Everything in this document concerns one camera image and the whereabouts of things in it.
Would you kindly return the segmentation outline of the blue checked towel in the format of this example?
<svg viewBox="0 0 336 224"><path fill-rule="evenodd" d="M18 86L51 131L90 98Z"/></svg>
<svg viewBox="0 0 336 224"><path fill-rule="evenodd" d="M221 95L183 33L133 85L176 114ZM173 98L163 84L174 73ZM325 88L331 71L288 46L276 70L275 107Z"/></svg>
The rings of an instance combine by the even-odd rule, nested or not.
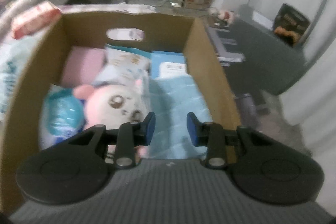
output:
<svg viewBox="0 0 336 224"><path fill-rule="evenodd" d="M212 121L202 93L189 75L169 79L150 79L151 111L155 113L155 132L147 159L201 159L206 147L194 147L187 130L187 114L193 112L201 122Z"/></svg>

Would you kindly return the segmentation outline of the white teal tissue pack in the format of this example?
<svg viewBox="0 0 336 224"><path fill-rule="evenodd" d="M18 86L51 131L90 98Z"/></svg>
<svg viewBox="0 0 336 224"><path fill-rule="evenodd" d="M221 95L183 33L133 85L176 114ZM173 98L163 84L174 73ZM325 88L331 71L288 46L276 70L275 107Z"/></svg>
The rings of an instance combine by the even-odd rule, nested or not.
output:
<svg viewBox="0 0 336 224"><path fill-rule="evenodd" d="M151 54L137 48L105 45L106 62L91 83L93 86L124 85L132 87L150 69Z"/></svg>

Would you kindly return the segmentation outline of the pink white plush toy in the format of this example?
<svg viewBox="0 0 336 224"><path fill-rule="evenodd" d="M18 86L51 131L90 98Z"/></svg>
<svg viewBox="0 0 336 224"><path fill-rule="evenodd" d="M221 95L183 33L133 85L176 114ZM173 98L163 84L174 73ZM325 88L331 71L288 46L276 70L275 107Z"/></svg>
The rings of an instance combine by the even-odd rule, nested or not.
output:
<svg viewBox="0 0 336 224"><path fill-rule="evenodd" d="M108 130L128 122L142 122L150 112L149 99L144 94L142 80L131 86L110 84L80 85L72 94L84 100L85 129L103 124Z"/></svg>

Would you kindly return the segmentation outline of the grey cylindrical cup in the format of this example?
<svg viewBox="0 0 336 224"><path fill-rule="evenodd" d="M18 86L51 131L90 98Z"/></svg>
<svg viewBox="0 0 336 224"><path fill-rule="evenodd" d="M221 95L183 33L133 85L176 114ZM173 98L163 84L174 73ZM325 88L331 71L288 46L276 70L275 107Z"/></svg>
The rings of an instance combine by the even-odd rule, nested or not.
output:
<svg viewBox="0 0 336 224"><path fill-rule="evenodd" d="M254 130L259 129L260 121L252 96L248 93L237 96L235 103L240 114L241 124Z"/></svg>

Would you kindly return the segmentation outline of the blue white tissue bag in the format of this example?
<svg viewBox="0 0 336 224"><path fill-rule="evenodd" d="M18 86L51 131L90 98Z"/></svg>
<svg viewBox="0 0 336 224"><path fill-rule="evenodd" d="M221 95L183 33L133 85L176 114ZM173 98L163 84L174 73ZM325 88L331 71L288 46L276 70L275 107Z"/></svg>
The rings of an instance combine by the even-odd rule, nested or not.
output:
<svg viewBox="0 0 336 224"><path fill-rule="evenodd" d="M39 118L39 148L47 149L80 132L85 125L84 106L71 88L51 85Z"/></svg>

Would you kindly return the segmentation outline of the blue wipes pack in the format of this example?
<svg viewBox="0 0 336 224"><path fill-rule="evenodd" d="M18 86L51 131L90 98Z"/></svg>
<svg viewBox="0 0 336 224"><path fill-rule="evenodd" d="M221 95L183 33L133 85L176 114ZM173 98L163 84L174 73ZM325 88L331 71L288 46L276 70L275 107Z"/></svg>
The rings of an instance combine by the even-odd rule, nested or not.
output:
<svg viewBox="0 0 336 224"><path fill-rule="evenodd" d="M153 51L151 53L152 79L167 79L187 75L186 59L183 53Z"/></svg>

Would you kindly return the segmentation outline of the pink foam block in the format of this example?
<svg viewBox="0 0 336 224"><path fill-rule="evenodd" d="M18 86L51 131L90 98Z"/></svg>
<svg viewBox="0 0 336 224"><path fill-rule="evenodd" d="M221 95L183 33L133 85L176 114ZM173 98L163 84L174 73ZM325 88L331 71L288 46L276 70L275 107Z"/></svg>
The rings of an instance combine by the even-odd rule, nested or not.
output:
<svg viewBox="0 0 336 224"><path fill-rule="evenodd" d="M105 64L105 50L73 46L64 65L60 85L74 88L90 84Z"/></svg>

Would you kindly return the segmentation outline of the dark grey cabinet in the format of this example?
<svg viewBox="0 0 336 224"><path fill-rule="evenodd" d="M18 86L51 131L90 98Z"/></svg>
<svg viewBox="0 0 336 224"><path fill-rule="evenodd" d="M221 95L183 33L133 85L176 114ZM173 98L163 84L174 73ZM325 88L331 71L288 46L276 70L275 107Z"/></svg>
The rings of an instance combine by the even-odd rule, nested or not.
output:
<svg viewBox="0 0 336 224"><path fill-rule="evenodd" d="M264 90L278 95L299 76L305 57L272 31L273 22L247 5L226 21L206 20L207 34L236 96Z"/></svg>

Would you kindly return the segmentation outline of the black orange picture box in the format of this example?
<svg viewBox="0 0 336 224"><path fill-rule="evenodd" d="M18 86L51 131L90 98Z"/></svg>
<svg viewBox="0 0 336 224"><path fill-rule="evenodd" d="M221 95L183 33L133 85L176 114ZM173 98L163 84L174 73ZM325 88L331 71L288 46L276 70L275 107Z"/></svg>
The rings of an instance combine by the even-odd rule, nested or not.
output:
<svg viewBox="0 0 336 224"><path fill-rule="evenodd" d="M295 47L308 27L310 20L293 6L283 3L273 21L273 33L290 47Z"/></svg>

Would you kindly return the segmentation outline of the white blue plastic bag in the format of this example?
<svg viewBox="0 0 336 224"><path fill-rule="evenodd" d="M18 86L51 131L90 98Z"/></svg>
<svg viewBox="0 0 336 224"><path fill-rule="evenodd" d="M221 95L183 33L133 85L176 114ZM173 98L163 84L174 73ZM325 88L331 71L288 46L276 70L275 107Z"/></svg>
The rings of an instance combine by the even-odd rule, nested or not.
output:
<svg viewBox="0 0 336 224"><path fill-rule="evenodd" d="M1 44L1 122L9 107L15 85L36 44L30 36Z"/></svg>

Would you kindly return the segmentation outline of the red cream wet wipes pack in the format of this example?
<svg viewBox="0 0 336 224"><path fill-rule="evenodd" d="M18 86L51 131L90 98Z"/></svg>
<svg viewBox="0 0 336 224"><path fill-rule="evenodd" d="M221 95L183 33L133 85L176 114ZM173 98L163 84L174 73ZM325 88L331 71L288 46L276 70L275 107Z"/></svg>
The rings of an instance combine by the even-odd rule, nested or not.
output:
<svg viewBox="0 0 336 224"><path fill-rule="evenodd" d="M16 16L11 22L11 37L21 39L44 28L61 16L61 10L49 1L42 2Z"/></svg>

